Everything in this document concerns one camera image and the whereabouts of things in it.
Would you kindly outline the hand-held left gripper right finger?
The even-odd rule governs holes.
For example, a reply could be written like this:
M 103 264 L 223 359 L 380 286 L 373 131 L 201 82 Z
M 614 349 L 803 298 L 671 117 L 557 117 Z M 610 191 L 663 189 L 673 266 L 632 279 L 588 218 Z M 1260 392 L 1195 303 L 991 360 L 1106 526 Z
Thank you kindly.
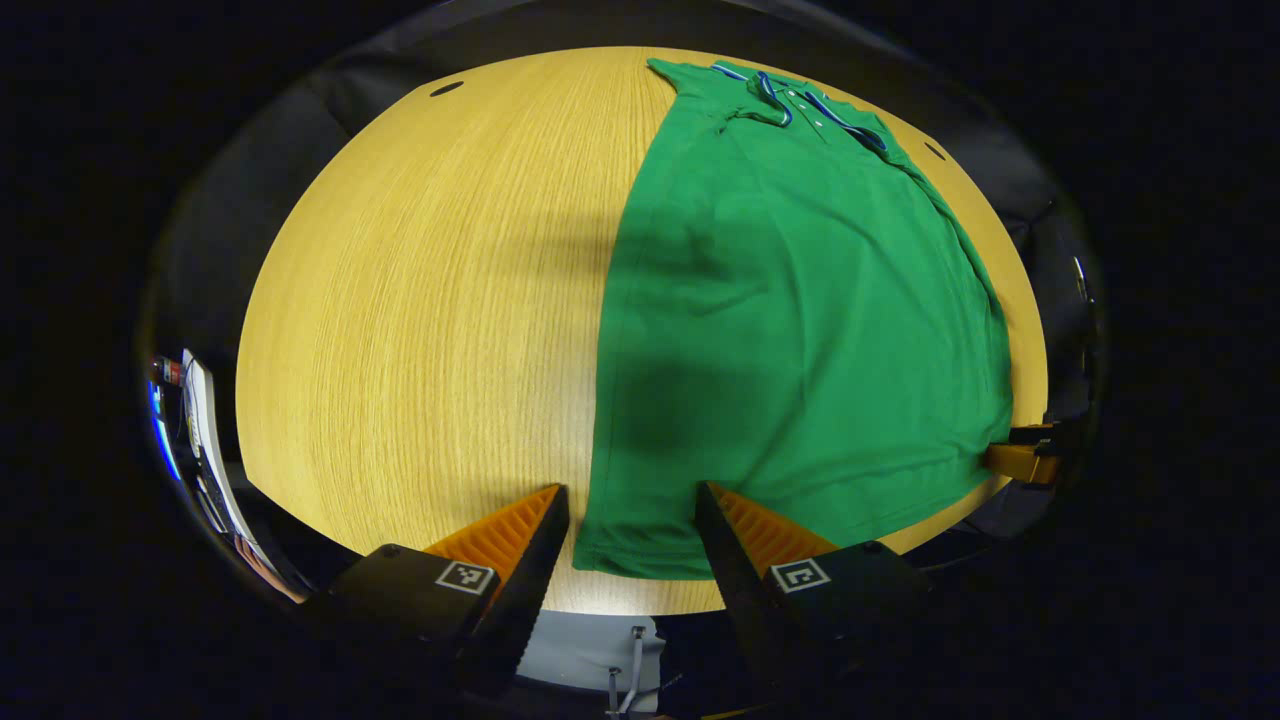
M 812 700 L 896 648 L 931 597 L 879 541 L 838 546 L 744 495 L 698 487 L 701 538 L 742 655 L 771 700 Z

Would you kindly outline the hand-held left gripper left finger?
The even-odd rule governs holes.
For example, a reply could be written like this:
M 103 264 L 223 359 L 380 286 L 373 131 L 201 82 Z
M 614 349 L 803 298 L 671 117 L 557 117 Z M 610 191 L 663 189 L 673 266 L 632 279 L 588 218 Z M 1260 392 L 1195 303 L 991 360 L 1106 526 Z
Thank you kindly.
M 394 678 L 498 694 L 529 647 L 568 528 L 568 491 L 552 484 L 425 550 L 374 550 L 300 615 Z

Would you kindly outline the green T-shirt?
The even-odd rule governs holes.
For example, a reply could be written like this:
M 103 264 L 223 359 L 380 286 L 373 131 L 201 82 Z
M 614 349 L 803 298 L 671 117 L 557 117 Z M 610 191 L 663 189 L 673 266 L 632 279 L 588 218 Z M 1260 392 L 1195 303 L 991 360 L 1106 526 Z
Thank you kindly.
M 605 281 L 573 568 L 709 578 L 704 482 L 840 546 L 969 495 L 1012 424 L 1009 331 L 913 151 L 803 79 L 646 64 L 675 101 Z

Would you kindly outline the person's grey clothing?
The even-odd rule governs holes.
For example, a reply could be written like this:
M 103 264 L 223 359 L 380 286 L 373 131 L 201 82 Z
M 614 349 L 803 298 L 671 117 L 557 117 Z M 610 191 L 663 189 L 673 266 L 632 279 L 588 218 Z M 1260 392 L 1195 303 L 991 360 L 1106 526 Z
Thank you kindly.
M 524 680 L 581 691 L 632 715 L 658 715 L 666 639 L 653 616 L 543 610 L 517 666 Z

